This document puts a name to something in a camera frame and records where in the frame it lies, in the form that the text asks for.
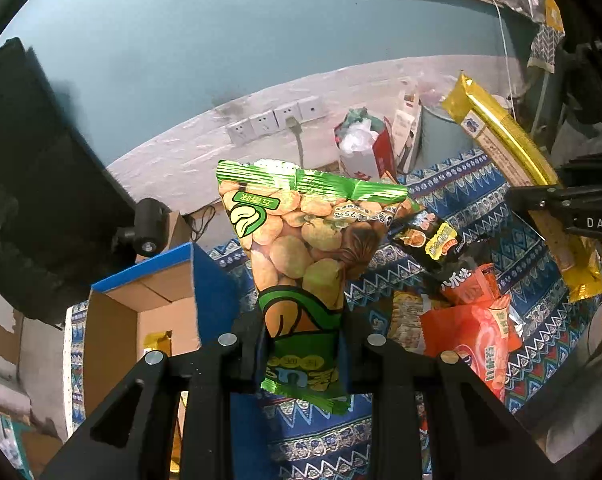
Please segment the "gold long snack package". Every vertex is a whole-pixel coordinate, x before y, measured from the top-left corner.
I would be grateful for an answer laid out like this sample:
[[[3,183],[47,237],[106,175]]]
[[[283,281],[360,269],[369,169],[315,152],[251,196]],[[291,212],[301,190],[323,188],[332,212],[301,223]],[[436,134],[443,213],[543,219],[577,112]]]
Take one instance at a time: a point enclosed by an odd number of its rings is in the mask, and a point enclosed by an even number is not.
[[[443,110],[480,146],[511,188],[529,197],[536,186],[559,185],[558,175],[530,136],[475,79],[461,74],[442,101]],[[558,219],[526,208],[544,238],[572,302],[602,294],[602,270],[583,238],[568,234]]]

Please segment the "red orange chip bag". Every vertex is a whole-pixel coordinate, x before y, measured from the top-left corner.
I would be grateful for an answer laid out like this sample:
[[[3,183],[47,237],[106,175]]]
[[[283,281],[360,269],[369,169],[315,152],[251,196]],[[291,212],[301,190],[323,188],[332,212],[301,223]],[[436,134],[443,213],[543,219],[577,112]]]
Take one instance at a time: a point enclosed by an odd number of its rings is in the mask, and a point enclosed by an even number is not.
[[[420,315],[426,356],[454,352],[505,401],[507,362],[522,346],[510,318],[510,295],[458,304]]]

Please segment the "yellow red snack bag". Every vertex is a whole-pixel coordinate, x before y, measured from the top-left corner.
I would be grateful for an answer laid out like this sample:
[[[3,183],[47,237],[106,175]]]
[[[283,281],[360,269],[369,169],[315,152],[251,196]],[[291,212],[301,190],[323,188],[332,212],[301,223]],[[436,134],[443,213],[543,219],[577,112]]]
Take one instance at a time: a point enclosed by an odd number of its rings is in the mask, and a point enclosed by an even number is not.
[[[395,292],[388,337],[409,352],[423,354],[426,344],[420,317],[430,308],[431,299],[426,294]]]

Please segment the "orange black snack bag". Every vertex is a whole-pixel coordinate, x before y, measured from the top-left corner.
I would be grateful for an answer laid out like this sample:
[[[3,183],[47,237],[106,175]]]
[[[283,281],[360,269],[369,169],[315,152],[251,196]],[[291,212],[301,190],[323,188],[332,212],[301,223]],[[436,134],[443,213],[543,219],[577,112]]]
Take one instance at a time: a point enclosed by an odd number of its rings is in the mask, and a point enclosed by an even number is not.
[[[437,274],[440,292],[451,304],[479,304],[501,297],[492,262],[461,260]]]

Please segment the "green broad bean snack bag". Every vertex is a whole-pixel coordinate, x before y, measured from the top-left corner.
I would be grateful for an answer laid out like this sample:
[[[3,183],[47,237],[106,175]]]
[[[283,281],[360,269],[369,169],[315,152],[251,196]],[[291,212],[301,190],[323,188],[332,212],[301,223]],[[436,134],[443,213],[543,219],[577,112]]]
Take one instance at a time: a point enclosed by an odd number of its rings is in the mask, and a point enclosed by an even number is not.
[[[279,160],[221,160],[215,174],[273,340],[262,389],[344,413],[350,405],[339,374],[345,285],[368,268],[406,188]]]

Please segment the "yellow snack bag in box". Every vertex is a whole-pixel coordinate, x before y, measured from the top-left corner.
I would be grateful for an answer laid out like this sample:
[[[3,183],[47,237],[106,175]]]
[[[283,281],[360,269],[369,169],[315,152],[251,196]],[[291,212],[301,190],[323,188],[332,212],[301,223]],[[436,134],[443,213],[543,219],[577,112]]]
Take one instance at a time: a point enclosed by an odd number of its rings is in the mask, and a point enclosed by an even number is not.
[[[164,330],[163,332],[154,332],[144,335],[144,341],[142,342],[142,354],[145,356],[147,353],[153,351],[161,351],[166,356],[172,355],[171,330]]]

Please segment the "blue patterned bed cloth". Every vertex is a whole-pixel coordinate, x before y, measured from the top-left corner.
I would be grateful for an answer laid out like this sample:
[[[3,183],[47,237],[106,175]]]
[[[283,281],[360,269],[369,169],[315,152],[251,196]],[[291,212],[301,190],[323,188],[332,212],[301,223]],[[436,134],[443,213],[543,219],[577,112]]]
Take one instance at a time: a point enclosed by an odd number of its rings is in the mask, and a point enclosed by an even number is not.
[[[492,249],[493,261],[499,275],[499,285],[504,285],[512,294],[515,324],[522,321],[522,346],[510,353],[506,374],[507,408],[516,413],[530,402],[551,377],[569,359],[577,347],[601,299],[568,304],[565,286],[560,281],[558,270],[550,253],[541,242],[540,235],[533,233],[524,220],[515,218],[504,202],[507,183],[488,156],[478,148],[446,159],[432,168],[414,170],[406,177],[408,194],[416,196],[417,202],[431,207],[436,214],[461,228],[464,235],[495,234],[496,248]],[[382,243],[373,258],[371,271],[364,278],[348,285],[345,296],[350,307],[363,309],[369,314],[371,326],[377,332],[388,332],[390,314],[381,314],[379,301],[399,298],[399,292],[416,287],[417,266],[406,256],[399,256],[399,249]],[[209,252],[219,270],[224,269],[236,282],[241,310],[254,307],[255,289],[249,278],[250,264],[238,240],[231,237],[227,243],[214,247]],[[85,326],[88,319],[88,301],[68,309],[66,314],[66,417],[69,436],[86,419],[88,409],[85,401],[83,372],[86,356]],[[304,401],[274,400],[263,404],[259,412],[261,419],[276,422],[275,434],[286,442],[292,438],[293,430],[301,431],[299,439],[307,440],[319,435],[319,422],[327,424],[327,437],[348,437],[350,440],[337,442],[336,451],[327,451],[329,460],[322,456],[283,459],[276,466],[277,474],[270,479],[365,479],[368,468],[369,444],[367,440],[353,440],[363,436],[371,422],[371,400],[358,396],[351,401],[348,415],[333,416],[319,408],[310,408]]]

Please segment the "blue cardboard box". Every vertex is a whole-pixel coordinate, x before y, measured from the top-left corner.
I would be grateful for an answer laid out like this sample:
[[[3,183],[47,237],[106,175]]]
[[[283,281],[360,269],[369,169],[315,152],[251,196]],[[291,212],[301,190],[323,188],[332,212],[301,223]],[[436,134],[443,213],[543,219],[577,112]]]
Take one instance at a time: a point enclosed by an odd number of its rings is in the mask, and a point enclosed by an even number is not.
[[[144,335],[171,330],[171,356],[179,356],[229,332],[243,314],[233,280],[193,243],[96,283],[88,307],[96,313],[89,309],[85,326],[86,418],[144,357]],[[181,447],[175,434],[171,459],[181,459]]]

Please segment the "grey blue waste bin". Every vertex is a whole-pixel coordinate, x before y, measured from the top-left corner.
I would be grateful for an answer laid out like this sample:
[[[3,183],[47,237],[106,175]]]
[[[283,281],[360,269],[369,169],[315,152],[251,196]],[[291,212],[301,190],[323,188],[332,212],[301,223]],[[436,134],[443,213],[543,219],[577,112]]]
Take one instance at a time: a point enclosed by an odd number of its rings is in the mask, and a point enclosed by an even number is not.
[[[419,149],[416,158],[416,169],[423,169],[444,159],[458,156],[470,151],[474,141],[446,112],[423,105],[420,117]]]

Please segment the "black yellow snack bag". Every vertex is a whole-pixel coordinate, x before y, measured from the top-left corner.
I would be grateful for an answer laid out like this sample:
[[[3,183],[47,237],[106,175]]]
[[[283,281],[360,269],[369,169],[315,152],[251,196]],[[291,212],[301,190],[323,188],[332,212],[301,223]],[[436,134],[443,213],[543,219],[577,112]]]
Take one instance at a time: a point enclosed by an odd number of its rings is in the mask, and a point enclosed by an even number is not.
[[[423,209],[392,223],[388,238],[426,271],[439,271],[464,249],[463,237],[450,223]]]

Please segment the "white cardboard carton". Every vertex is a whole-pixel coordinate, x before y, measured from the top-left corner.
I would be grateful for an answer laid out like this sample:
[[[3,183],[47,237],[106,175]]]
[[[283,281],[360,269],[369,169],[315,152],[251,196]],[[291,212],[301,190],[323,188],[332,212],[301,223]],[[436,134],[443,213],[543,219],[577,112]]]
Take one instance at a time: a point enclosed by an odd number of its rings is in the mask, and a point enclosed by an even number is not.
[[[421,102],[416,80],[406,78],[401,84],[391,122],[391,143],[397,172],[407,174],[412,170],[418,153]]]

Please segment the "black dark furniture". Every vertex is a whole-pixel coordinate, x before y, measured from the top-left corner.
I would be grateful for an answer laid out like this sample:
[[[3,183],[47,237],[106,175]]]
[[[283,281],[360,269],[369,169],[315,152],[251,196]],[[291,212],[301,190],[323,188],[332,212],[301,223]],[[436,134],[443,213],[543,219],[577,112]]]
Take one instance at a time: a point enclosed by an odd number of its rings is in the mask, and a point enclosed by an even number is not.
[[[27,318],[60,323],[92,284],[130,266],[116,244],[134,203],[63,114],[19,39],[0,47],[0,294]]]

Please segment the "white wall socket strip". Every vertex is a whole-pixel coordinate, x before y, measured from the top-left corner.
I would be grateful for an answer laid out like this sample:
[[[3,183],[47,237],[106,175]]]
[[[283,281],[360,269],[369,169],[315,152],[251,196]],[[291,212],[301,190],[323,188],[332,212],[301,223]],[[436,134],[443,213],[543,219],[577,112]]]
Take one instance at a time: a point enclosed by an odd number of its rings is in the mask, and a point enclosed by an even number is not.
[[[252,142],[261,136],[282,132],[295,120],[299,124],[314,122],[327,115],[327,108],[319,96],[307,96],[295,102],[280,104],[258,114],[238,120],[225,127],[232,144]]]

